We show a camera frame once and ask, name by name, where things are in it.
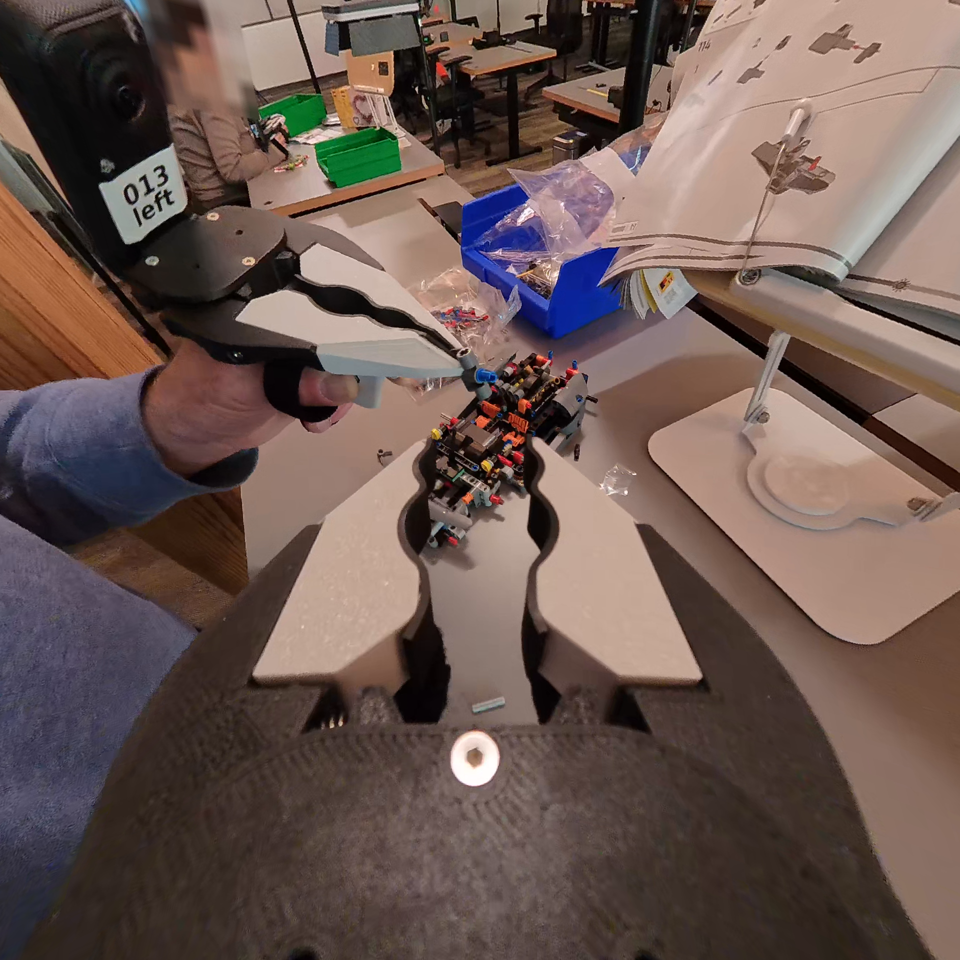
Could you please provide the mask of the clear bag of lego parts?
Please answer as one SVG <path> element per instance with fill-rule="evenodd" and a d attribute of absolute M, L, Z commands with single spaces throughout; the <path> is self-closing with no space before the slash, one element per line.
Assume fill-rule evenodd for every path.
<path fill-rule="evenodd" d="M 519 286 L 503 294 L 463 267 L 444 270 L 408 292 L 462 342 L 503 334 L 522 308 Z"/>

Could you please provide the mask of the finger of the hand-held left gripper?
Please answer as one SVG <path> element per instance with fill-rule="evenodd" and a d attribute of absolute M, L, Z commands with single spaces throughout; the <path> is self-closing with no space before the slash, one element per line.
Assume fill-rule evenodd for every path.
<path fill-rule="evenodd" d="M 289 287 L 253 299 L 237 320 L 306 343 L 335 375 L 455 378 L 465 370 L 462 347 L 402 287 Z"/>
<path fill-rule="evenodd" d="M 414 334 L 445 354 L 462 343 L 390 273 L 321 244 L 298 256 L 291 287 L 319 308 L 340 317 L 359 317 L 386 330 Z"/>

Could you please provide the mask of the blue storage bin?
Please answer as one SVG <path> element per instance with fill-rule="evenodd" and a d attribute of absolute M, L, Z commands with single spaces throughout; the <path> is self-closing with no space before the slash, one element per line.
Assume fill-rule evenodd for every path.
<path fill-rule="evenodd" d="M 462 266 L 505 299 L 516 293 L 520 316 L 554 339 L 618 311 L 621 296 L 601 280 L 616 249 L 588 246 L 568 258 L 553 253 L 545 225 L 522 186 L 468 201 L 462 208 Z"/>

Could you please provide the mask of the cardboard box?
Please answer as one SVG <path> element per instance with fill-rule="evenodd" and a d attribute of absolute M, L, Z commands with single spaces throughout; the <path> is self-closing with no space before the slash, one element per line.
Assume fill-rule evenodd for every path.
<path fill-rule="evenodd" d="M 362 93 L 389 97 L 394 92 L 396 71 L 395 52 L 355 55 L 353 51 L 342 52 L 346 66 L 347 84 Z"/>

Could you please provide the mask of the black office chair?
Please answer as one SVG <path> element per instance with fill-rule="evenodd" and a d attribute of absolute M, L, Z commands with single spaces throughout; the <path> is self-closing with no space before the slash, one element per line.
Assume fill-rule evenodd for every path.
<path fill-rule="evenodd" d="M 537 43 L 552 47 L 563 67 L 563 79 L 569 78 L 570 57 L 577 54 L 584 40 L 583 1 L 547 1 L 545 11 L 527 14 L 534 24 Z"/>

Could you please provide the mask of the grey lego connector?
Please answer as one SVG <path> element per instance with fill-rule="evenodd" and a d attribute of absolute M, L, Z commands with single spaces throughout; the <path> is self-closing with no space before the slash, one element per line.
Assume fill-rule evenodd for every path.
<path fill-rule="evenodd" d="M 474 352 L 469 347 L 463 347 L 457 351 L 456 359 L 459 362 L 462 368 L 461 380 L 463 386 L 470 392 L 474 393 L 476 399 L 480 402 L 486 402 L 489 400 L 494 392 L 494 388 L 498 384 L 498 379 L 495 383 L 484 384 L 478 383 L 474 378 L 474 371 L 476 368 L 484 368 L 479 364 L 479 361 L 474 354 Z"/>

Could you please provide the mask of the wooden office desk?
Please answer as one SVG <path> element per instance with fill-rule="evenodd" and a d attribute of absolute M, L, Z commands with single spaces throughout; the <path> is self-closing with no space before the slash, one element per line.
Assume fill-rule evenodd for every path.
<path fill-rule="evenodd" d="M 462 71 L 470 77 L 497 76 L 516 72 L 523 67 L 553 61 L 557 52 L 552 47 L 536 44 L 505 44 L 475 48 L 466 52 L 466 60 L 459 63 Z"/>
<path fill-rule="evenodd" d="M 644 114 L 667 112 L 672 102 L 673 72 L 670 65 L 654 65 Z M 546 87 L 543 97 L 554 106 L 557 113 L 565 109 L 618 125 L 619 107 L 609 96 L 613 88 L 623 87 L 625 73 L 626 68 L 621 66 L 570 79 Z"/>

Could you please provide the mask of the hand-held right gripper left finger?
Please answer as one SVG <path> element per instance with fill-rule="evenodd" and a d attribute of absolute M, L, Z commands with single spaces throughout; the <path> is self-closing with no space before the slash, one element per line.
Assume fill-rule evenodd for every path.
<path fill-rule="evenodd" d="M 442 719 L 450 665 L 423 559 L 436 460 L 430 441 L 415 443 L 318 525 L 254 685 L 326 688 L 346 706 L 380 689 L 408 723 Z"/>

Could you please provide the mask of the instruction booklet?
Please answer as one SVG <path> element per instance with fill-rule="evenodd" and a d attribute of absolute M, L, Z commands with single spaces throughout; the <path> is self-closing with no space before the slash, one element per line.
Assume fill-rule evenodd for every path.
<path fill-rule="evenodd" d="M 958 2 L 718 2 L 606 245 L 958 320 Z"/>

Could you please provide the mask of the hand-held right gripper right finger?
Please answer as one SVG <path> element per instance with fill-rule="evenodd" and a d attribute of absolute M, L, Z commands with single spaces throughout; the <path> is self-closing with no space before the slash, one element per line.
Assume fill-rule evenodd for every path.
<path fill-rule="evenodd" d="M 537 721 L 584 692 L 601 717 L 624 690 L 703 679 L 638 524 L 544 440 L 528 441 L 527 533 L 536 548 L 523 609 L 523 666 Z"/>

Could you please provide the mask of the person's left forearm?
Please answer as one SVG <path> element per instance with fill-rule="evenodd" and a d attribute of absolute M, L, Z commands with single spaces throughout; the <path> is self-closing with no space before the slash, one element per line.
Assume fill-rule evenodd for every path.
<path fill-rule="evenodd" d="M 256 449 L 217 456 L 189 478 L 162 462 L 142 412 L 160 371 L 2 391 L 2 553 L 76 546 L 252 475 Z"/>

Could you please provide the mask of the person's left hand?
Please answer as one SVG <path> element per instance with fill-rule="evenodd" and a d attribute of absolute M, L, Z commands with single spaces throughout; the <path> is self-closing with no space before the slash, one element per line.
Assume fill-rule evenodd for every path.
<path fill-rule="evenodd" d="M 263 390 L 264 364 L 231 365 L 182 340 L 150 380 L 142 421 L 164 466 L 191 481 L 236 455 L 259 449 L 296 419 Z"/>

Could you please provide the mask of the green storage bin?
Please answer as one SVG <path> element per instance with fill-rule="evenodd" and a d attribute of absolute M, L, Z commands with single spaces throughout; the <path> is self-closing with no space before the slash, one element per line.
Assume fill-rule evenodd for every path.
<path fill-rule="evenodd" d="M 367 127 L 315 146 L 318 168 L 335 188 L 356 186 L 402 171 L 399 138 L 389 129 Z"/>
<path fill-rule="evenodd" d="M 309 134 L 324 124 L 327 119 L 327 106 L 321 93 L 298 93 L 269 102 L 259 108 L 260 127 L 267 129 L 276 118 L 273 126 L 286 131 L 289 140 Z"/>

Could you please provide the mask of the black pillar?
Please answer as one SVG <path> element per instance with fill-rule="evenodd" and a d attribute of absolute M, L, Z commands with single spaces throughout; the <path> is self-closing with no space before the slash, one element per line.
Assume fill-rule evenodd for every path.
<path fill-rule="evenodd" d="M 630 18 L 630 48 L 619 107 L 618 136 L 638 129 L 645 109 L 654 66 L 662 1 L 635 1 Z"/>

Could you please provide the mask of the lego model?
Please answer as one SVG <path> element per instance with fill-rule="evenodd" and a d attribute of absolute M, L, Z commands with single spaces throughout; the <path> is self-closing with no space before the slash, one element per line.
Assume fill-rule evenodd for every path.
<path fill-rule="evenodd" d="M 445 416 L 430 433 L 437 451 L 430 548 L 459 546 L 475 514 L 501 506 L 508 489 L 524 493 L 531 442 L 563 451 L 597 403 L 579 363 L 555 369 L 551 353 L 512 354 L 495 374 L 488 398 Z"/>

